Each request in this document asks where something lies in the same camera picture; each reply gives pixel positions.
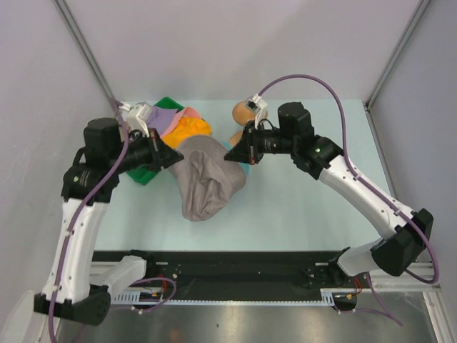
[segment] purple cloth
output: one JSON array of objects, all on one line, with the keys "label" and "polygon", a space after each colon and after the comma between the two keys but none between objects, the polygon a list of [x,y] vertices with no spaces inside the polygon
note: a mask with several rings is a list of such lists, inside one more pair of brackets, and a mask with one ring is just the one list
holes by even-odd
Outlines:
[{"label": "purple cloth", "polygon": [[152,106],[152,112],[146,120],[148,128],[155,128],[157,132],[162,135],[173,121],[177,109],[161,109],[157,106]]}]

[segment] metal frame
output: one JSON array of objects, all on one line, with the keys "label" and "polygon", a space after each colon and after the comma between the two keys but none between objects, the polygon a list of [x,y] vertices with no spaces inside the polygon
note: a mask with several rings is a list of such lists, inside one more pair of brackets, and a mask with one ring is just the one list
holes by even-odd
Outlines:
[{"label": "metal frame", "polygon": [[[141,305],[141,306],[151,306],[157,304],[159,300],[150,301],[150,302],[140,302],[140,293],[142,292],[160,292],[161,288],[159,287],[147,287],[147,288],[129,288],[124,292],[120,293],[117,297],[111,299],[111,305]],[[332,292],[321,291],[320,300],[310,300],[310,301],[297,301],[297,302],[240,302],[240,301],[211,301],[211,300],[169,300],[166,305],[205,305],[205,306],[220,306],[220,305],[230,305],[230,306],[334,306]]]},{"label": "metal frame", "polygon": [[[95,251],[90,278],[105,273],[128,253]],[[174,279],[179,286],[174,300],[184,302],[316,302],[322,300],[320,288],[336,287],[326,270],[327,262],[338,254],[335,251],[148,253],[156,266],[146,278],[162,274]],[[308,268],[315,279],[304,272]],[[353,292],[351,279],[347,287]]]},{"label": "metal frame", "polygon": [[443,292],[423,293],[438,343],[457,342],[455,320],[446,306]]},{"label": "metal frame", "polygon": [[83,33],[81,32],[73,13],[69,8],[69,5],[66,3],[65,0],[52,0],[56,5],[57,11],[60,13],[67,29],[70,32],[70,35],[73,37],[76,45],[78,46],[79,51],[83,54],[84,59],[86,60],[87,64],[89,65],[92,74],[95,77],[95,80],[99,83],[101,90],[103,91],[105,97],[108,99],[114,99],[113,92],[103,75],[103,72],[100,69],[97,60],[95,59],[94,54],[92,53],[91,48],[87,44],[86,39],[84,38]]},{"label": "metal frame", "polygon": [[[97,63],[97,60],[90,49],[89,45],[87,44],[84,35],[82,34],[74,15],[72,14],[68,4],[65,0],[52,0],[58,12],[62,16],[65,25],[67,26],[70,35],[73,36],[78,49],[82,53],[84,59],[86,60],[92,74],[94,75],[95,79],[99,83],[104,96],[109,100],[114,98],[113,92],[104,77],[104,74]],[[380,91],[382,90],[383,86],[387,82],[389,76],[392,74],[394,69],[396,68],[397,63],[399,62],[403,52],[405,51],[408,42],[410,41],[413,33],[418,27],[418,24],[423,18],[423,15],[426,13],[426,10],[429,8],[430,3],[432,0],[421,0],[416,10],[411,17],[410,21],[408,22],[400,40],[398,41],[391,57],[388,60],[388,63],[384,70],[382,71],[378,81],[376,82],[373,91],[371,92],[370,96],[366,100],[366,115],[368,122],[370,124],[370,128],[375,139],[376,148],[378,150],[378,154],[381,158],[381,164],[383,170],[385,172],[389,190],[393,196],[396,197],[396,192],[393,186],[391,173],[388,170],[388,165],[386,163],[386,158],[384,156],[382,146],[380,144],[376,128],[373,124],[373,120],[371,118],[370,109],[373,106],[377,96],[379,95]],[[94,262],[91,266],[91,274],[101,274],[105,268],[110,267],[110,262]],[[423,277],[430,277],[433,270],[430,264],[414,264],[412,265],[414,272],[423,276]],[[373,285],[378,292],[423,292],[424,299],[426,300],[426,304],[428,307],[428,313],[430,315],[431,321],[433,323],[433,328],[436,333],[436,337],[438,343],[449,343],[449,342],[456,342],[457,335],[456,329],[453,326],[453,320],[449,311],[446,308],[446,302],[444,301],[444,296],[439,288],[438,285],[430,286],[426,284],[422,284],[417,282],[416,280],[410,278],[409,276],[402,276],[393,278],[386,275],[383,272],[372,272],[371,273]],[[335,291],[335,289],[322,289],[324,294],[327,292]],[[202,304],[201,302],[179,302],[175,301],[171,304]],[[43,330],[41,339],[39,342],[49,342],[49,336],[47,334],[47,318],[43,321]]]},{"label": "metal frame", "polygon": [[[113,257],[113,259],[117,259],[115,257],[116,256],[115,254],[110,254],[109,252],[107,252],[107,253],[99,252],[98,255],[100,256],[100,254],[103,254],[104,256],[106,256],[108,258]],[[160,259],[160,260],[166,261],[166,257],[170,257],[171,258],[170,260],[172,261],[172,260],[174,260],[173,254],[174,254],[173,252],[164,253],[163,256],[165,257],[165,259]],[[176,264],[176,261],[173,261],[171,264],[167,264],[166,262],[160,262],[161,267],[167,266],[167,268],[172,269],[169,271],[169,273],[173,273],[173,278],[177,278],[177,280],[179,280],[181,275],[185,276],[186,273],[188,272],[188,270],[192,270],[193,273],[200,275],[200,277],[206,277],[205,274],[199,274],[199,269],[202,269],[202,268],[209,269],[210,267],[207,267],[206,265],[202,265],[200,262],[194,262],[194,260],[186,261],[185,254],[183,254],[183,253],[178,253],[178,254],[179,254],[179,258],[183,259],[181,264]],[[314,263],[314,261],[319,259],[319,256],[322,257],[322,256],[324,256],[324,254],[326,254],[326,252],[321,252],[321,253],[318,252],[317,254],[313,253],[313,252],[309,252],[309,253],[303,253],[301,256],[304,256],[304,257],[310,256],[310,259],[307,262]],[[245,253],[235,253],[234,255],[237,255],[236,264],[231,266],[231,271],[233,271],[233,273],[235,273],[235,274],[236,273],[241,273],[241,274],[246,273],[247,272],[246,268],[239,269],[238,267],[235,267],[235,266],[239,265],[243,261],[243,259],[248,260],[248,257],[245,255]],[[283,266],[283,261],[280,259],[281,258],[280,255],[281,255],[281,253],[278,253],[279,261],[277,262],[277,265]],[[267,256],[267,258],[263,258],[261,260],[264,260],[267,263],[267,265],[273,266],[275,264],[272,262],[272,259],[274,259],[274,256],[275,256],[275,253],[271,253],[270,256]],[[214,264],[219,264],[219,261],[220,261],[220,259],[218,259],[217,261],[214,260]],[[104,272],[106,272],[110,268],[112,268],[115,265],[115,263],[116,263],[116,261],[92,262],[91,271],[90,271],[91,277],[96,277],[100,274],[103,274]],[[301,265],[300,263],[296,264],[296,262],[294,262],[292,264],[293,268],[291,270],[298,269],[300,267],[300,265]],[[183,274],[181,274],[181,269],[176,271],[174,269],[175,266],[182,266],[181,268],[183,268],[182,269]],[[214,272],[217,274],[218,267],[216,267],[216,266],[212,266],[212,267],[214,267],[214,269],[215,269]],[[256,267],[261,269],[264,266],[262,265],[262,263],[256,262]],[[417,274],[425,279],[431,279],[433,277],[433,273],[434,273],[433,266],[430,262],[413,263],[410,266],[409,270],[412,271],[414,274]],[[417,279],[414,279],[407,273],[403,273],[399,277],[392,277],[391,275],[388,275],[387,273],[385,273],[381,270],[378,270],[378,271],[371,272],[370,275],[371,275],[371,279],[373,282],[373,286],[377,292],[423,292],[423,293],[441,292],[441,288],[439,287],[439,284],[433,284],[433,285],[424,284],[424,283],[418,281]],[[370,292],[370,289],[367,287],[367,283],[365,281],[366,274],[360,275],[359,279],[364,284],[364,287],[365,287],[364,292]],[[112,304],[135,304],[135,301],[137,299],[136,295],[139,295],[136,293],[140,292],[140,291],[144,291],[144,289],[142,289],[142,288],[139,289],[138,287],[128,288],[119,297],[113,299]],[[343,287],[343,288],[321,288],[320,289],[320,295],[321,295],[322,300],[325,300],[325,297],[328,296],[329,294],[341,293],[341,292],[353,292],[353,287],[350,284],[347,287]],[[330,302],[323,303],[318,298],[313,299],[313,295],[311,295],[311,299],[309,301],[301,300],[301,299],[305,299],[306,297],[307,297],[306,294],[302,294],[300,297],[300,300],[297,300],[297,301],[287,301],[287,300],[276,301],[275,299],[272,299],[271,301],[255,301],[254,300],[254,301],[249,301],[249,303],[256,304],[256,305],[266,305],[266,306],[277,305],[277,304],[282,304],[282,305],[293,304],[296,306],[331,306]],[[238,299],[233,299],[233,301],[193,300],[193,299],[189,299],[187,297],[184,297],[183,299],[175,299],[172,302],[170,302],[170,304],[225,304],[225,303],[227,303],[227,304],[238,304],[238,303],[245,304],[248,302],[240,301]]]},{"label": "metal frame", "polygon": [[371,109],[371,107],[373,106],[376,98],[379,95],[379,92],[382,90],[384,84],[386,84],[389,76],[392,74],[393,70],[400,61],[400,58],[403,56],[403,53],[408,45],[408,42],[410,41],[411,37],[416,31],[419,23],[423,18],[423,15],[426,13],[432,1],[433,0],[421,0],[421,2],[419,2],[418,6],[416,7],[413,16],[406,25],[406,28],[403,31],[397,45],[395,46],[392,55],[389,57],[387,65],[384,67],[384,70],[379,76],[378,81],[375,83],[373,91],[371,91],[370,96],[366,100],[366,107],[368,108],[368,110]]}]

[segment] orange cloth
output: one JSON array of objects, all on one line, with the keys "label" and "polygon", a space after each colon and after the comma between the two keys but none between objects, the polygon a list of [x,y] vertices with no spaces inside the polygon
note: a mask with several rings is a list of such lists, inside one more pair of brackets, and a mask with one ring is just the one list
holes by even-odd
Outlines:
[{"label": "orange cloth", "polygon": [[184,139],[196,134],[210,135],[211,126],[203,119],[183,116],[174,130],[162,139],[166,145],[175,149]]}]

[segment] pink cloth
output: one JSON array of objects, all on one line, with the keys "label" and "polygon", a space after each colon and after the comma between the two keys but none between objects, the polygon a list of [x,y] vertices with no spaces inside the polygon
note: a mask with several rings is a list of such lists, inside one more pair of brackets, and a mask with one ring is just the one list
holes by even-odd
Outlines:
[{"label": "pink cloth", "polygon": [[165,130],[163,134],[160,135],[160,137],[165,137],[167,134],[171,133],[178,125],[179,119],[181,119],[183,116],[201,119],[201,115],[195,109],[193,109],[192,107],[186,107],[185,109],[179,111],[174,115],[173,121],[170,123],[170,126],[167,130]]}]

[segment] light blue table surface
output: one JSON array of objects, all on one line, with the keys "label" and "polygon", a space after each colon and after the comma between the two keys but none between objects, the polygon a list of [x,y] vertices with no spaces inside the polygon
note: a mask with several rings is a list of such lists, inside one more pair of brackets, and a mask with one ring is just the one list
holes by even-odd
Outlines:
[{"label": "light blue table surface", "polygon": [[[228,141],[241,129],[231,116],[237,101],[179,101]],[[277,126],[284,100],[267,100]],[[341,120],[333,100],[303,100],[316,133],[341,145]],[[360,100],[344,100],[349,156],[367,177],[388,191],[381,162]],[[289,156],[266,155],[251,167],[246,186],[210,220],[181,215],[174,178],[159,173],[142,186],[121,175],[101,223],[96,250],[304,251],[356,247],[378,238],[376,230],[334,190],[298,170]]]}]

